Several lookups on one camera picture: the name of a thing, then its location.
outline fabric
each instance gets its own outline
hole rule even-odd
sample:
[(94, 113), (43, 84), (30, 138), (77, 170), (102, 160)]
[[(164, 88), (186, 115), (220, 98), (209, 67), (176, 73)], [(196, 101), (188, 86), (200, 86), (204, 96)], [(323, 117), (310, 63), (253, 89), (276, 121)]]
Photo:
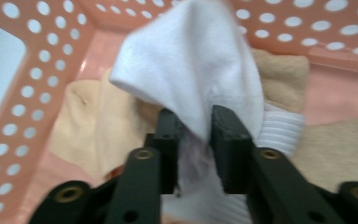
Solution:
[(305, 93), (310, 63), (305, 56), (280, 55), (253, 49), (263, 86), (266, 103), (300, 113), (305, 104)]
[(54, 122), (48, 149), (60, 158), (82, 167), (97, 181), (103, 181), (95, 150), (95, 122), (100, 81), (70, 83), (59, 116)]
[[(213, 105), (232, 109), (257, 146), (288, 154), (304, 122), (301, 115), (265, 105), (251, 49), (232, 15), (221, 1), (182, 2), (128, 36), (109, 78), (122, 90), (169, 108), (185, 124), (178, 162), (184, 196), (164, 196), (163, 209), (199, 223), (249, 221), (244, 196), (225, 195), (216, 175), (208, 146)], [(266, 83), (273, 83), (269, 78)]]
[(307, 126), (292, 161), (309, 182), (333, 192), (358, 181), (358, 119)]
[(95, 152), (101, 176), (122, 165), (127, 154), (144, 144), (145, 134), (157, 123), (159, 105), (147, 105), (108, 82), (107, 71), (101, 82), (100, 103), (95, 126)]

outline black metal bracket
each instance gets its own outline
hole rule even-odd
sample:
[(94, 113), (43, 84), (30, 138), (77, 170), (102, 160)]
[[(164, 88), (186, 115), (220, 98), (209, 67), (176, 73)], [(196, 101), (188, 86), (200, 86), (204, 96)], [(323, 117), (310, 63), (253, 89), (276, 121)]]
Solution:
[[(130, 153), (122, 175), (96, 189), (81, 181), (59, 185), (30, 223), (159, 223), (160, 194), (178, 187), (181, 129), (173, 112), (163, 109), (157, 132)], [(358, 224), (358, 182), (343, 183), (338, 193), (312, 185), (280, 151), (255, 147), (233, 111), (213, 107), (210, 145), (224, 191), (248, 195), (254, 223)]]

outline white ribbed fabric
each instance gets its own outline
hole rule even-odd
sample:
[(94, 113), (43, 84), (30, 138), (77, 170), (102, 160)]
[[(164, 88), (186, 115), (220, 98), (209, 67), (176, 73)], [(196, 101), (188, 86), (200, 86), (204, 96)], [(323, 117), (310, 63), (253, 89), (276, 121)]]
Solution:
[(249, 222), (244, 196), (223, 193), (210, 155), (213, 105), (232, 109), (258, 146), (290, 152), (294, 144), (287, 139), (296, 135), (280, 131), (302, 126), (297, 116), (264, 105), (253, 56), (232, 15), (219, 0), (181, 2), (129, 35), (109, 78), (169, 108), (185, 124), (179, 148), (183, 197), (164, 196), (163, 211), (199, 223)]
[(265, 104), (263, 127), (255, 139), (258, 147), (272, 147), (292, 155), (303, 126), (304, 116)]

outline beige towel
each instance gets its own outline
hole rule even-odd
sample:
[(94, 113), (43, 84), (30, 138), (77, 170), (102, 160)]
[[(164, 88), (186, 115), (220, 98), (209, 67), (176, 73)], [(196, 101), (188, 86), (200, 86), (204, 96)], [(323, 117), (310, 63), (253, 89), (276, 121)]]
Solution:
[(358, 181), (358, 119), (306, 127), (292, 160), (309, 182), (333, 192)]
[[(253, 54), (266, 100), (291, 112), (299, 112), (304, 104), (310, 69), (307, 58), (276, 56), (257, 49)], [(78, 164), (100, 181), (123, 164), (128, 152), (143, 145), (146, 133), (155, 131), (161, 109), (159, 105), (147, 104), (110, 84), (109, 73), (103, 74), (100, 83), (81, 80), (68, 86), (49, 145), (53, 153)], [(84, 97), (74, 99), (73, 95), (82, 93)], [(87, 106), (70, 102), (81, 99), (88, 99)], [(74, 139), (81, 139), (82, 144)]]

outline pink plastic basket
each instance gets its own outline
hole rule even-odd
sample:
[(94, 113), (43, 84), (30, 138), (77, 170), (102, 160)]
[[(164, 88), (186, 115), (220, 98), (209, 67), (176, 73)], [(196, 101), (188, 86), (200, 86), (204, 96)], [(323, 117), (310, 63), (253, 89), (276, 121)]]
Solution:
[[(241, 24), (239, 29), (252, 47), (276, 54), (306, 55), (311, 60), (304, 111), (308, 124), (358, 117), (358, 0), (231, 2)], [(65, 87), (79, 78), (95, 78), (111, 67), (131, 30), (177, 3), (0, 0), (0, 27), (22, 40), (27, 48), (0, 107), (0, 146), (8, 147), (7, 153), (0, 155), (0, 188), (8, 189), (0, 192), (0, 223), (26, 222), (43, 194), (65, 179), (89, 180), (65, 162), (51, 165), (52, 157), (44, 150)], [(30, 28), (31, 23), (39, 29)], [(58, 37), (58, 43), (50, 44), (49, 35)], [(41, 54), (48, 55), (48, 60), (42, 61)], [(44, 74), (38, 80), (30, 76), (34, 68)], [(51, 87), (49, 77), (56, 77), (58, 85)], [(332, 90), (335, 84), (341, 89)], [(34, 90), (31, 97), (21, 95), (24, 87)], [(354, 102), (344, 100), (349, 95)], [(338, 101), (332, 104), (325, 100), (328, 96)], [(24, 105), (26, 112), (14, 115), (15, 105)], [(35, 110), (43, 111), (41, 120), (32, 118)], [(5, 132), (7, 127), (14, 127), (15, 132)], [(33, 134), (24, 135), (30, 130)]]

